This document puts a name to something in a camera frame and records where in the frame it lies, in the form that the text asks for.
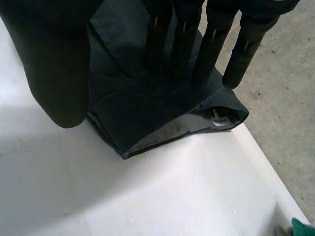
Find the white surface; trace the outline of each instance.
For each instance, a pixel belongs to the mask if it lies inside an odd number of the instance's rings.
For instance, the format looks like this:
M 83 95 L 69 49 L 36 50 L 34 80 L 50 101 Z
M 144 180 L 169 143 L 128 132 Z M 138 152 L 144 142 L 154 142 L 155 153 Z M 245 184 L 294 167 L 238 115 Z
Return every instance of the white surface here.
M 244 125 L 123 161 L 34 101 L 0 24 L 1 236 L 268 236 L 307 219 Z

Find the clothing label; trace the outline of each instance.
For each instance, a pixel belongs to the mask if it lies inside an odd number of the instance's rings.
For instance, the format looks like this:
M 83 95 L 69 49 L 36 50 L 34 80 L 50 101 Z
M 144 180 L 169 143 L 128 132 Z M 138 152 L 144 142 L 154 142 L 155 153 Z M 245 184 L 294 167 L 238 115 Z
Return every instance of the clothing label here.
M 215 126 L 225 126 L 232 123 L 228 117 L 219 117 L 214 109 L 212 109 L 212 111 L 215 114 L 215 117 L 211 117 L 211 120 Z

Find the gray floor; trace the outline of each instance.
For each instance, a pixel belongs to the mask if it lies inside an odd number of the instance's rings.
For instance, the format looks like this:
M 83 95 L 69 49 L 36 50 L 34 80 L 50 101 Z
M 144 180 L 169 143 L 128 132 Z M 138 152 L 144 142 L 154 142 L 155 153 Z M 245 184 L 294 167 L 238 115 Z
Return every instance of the gray floor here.
M 223 73 L 238 32 L 238 14 L 216 67 Z M 206 14 L 200 31 L 206 29 Z M 315 225 L 315 0 L 301 1 L 266 33 L 235 90 L 246 126 L 311 224 Z

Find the folded garment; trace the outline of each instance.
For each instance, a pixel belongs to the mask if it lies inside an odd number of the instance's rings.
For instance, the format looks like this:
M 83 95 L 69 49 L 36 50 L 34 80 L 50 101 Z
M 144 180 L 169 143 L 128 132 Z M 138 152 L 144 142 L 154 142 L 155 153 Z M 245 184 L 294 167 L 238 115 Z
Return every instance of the folded garment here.
M 175 16 L 163 65 L 155 73 L 148 71 L 143 65 L 148 19 L 140 0 L 107 0 L 89 24 L 88 119 L 123 159 L 191 134 L 230 130 L 249 114 L 234 92 L 223 87 L 216 69 L 206 84 L 191 82 L 202 40 L 200 33 L 189 62 L 186 77 L 190 79 L 170 77 Z

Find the gray fabric lining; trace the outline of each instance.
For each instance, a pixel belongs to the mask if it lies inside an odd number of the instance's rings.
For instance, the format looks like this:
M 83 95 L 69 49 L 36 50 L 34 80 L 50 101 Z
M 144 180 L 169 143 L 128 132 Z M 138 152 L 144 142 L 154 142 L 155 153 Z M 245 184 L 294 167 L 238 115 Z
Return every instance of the gray fabric lining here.
M 235 124 L 231 122 L 225 125 L 219 125 L 215 118 L 206 118 L 198 114 L 186 114 L 181 117 L 178 117 L 177 119 L 169 122 L 162 128 L 158 129 L 156 132 L 148 135 L 146 138 L 138 142 L 133 148 L 131 148 L 129 153 L 179 137 L 187 132 L 193 133 L 198 130 L 203 130 L 207 128 L 211 128 L 213 130 L 229 129 L 234 126 Z

